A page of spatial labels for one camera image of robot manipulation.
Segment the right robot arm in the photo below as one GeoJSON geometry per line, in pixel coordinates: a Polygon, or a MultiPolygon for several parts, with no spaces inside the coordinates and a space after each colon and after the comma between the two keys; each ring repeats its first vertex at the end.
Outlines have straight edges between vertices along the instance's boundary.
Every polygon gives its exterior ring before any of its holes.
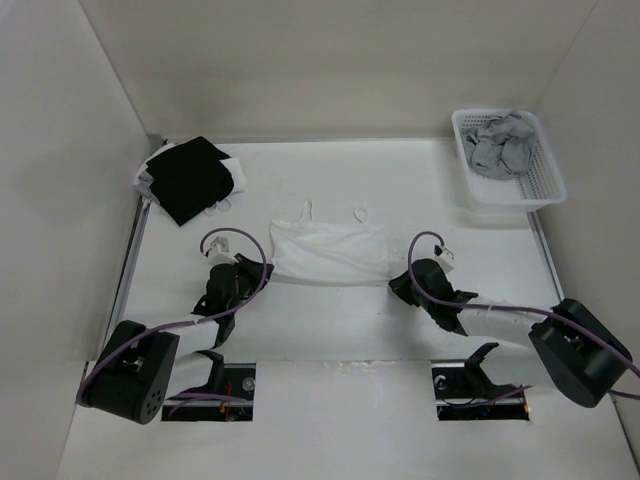
{"type": "Polygon", "coordinates": [[[454,289],[433,259],[413,261],[388,287],[404,303],[425,310],[446,332],[531,349],[542,367],[543,383],[582,407],[597,406],[634,368],[626,347],[573,299],[549,311],[490,302],[454,289]]]}

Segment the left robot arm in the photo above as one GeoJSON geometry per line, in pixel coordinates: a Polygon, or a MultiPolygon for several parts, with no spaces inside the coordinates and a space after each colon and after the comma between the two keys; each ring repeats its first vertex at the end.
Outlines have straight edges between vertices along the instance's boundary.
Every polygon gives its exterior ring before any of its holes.
{"type": "Polygon", "coordinates": [[[274,265],[241,254],[213,266],[191,314],[163,327],[121,321],[77,394],[77,403],[145,425],[164,401],[214,398],[224,387],[213,350],[233,332],[236,312],[271,279],[274,265]]]}

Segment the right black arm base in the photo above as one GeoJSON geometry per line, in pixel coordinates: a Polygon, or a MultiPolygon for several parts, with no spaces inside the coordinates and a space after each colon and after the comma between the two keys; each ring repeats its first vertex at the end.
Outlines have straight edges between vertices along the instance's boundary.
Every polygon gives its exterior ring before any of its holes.
{"type": "Polygon", "coordinates": [[[494,384],[482,369],[482,362],[498,346],[485,343],[466,359],[431,365],[440,421],[530,420],[524,388],[494,384]]]}

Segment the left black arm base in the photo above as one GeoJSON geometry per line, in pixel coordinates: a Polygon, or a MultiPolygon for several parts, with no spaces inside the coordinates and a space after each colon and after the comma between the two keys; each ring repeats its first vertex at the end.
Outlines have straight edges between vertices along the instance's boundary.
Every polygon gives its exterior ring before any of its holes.
{"type": "Polygon", "coordinates": [[[160,418],[164,422],[250,422],[257,365],[229,363],[206,350],[174,363],[160,418]]]}

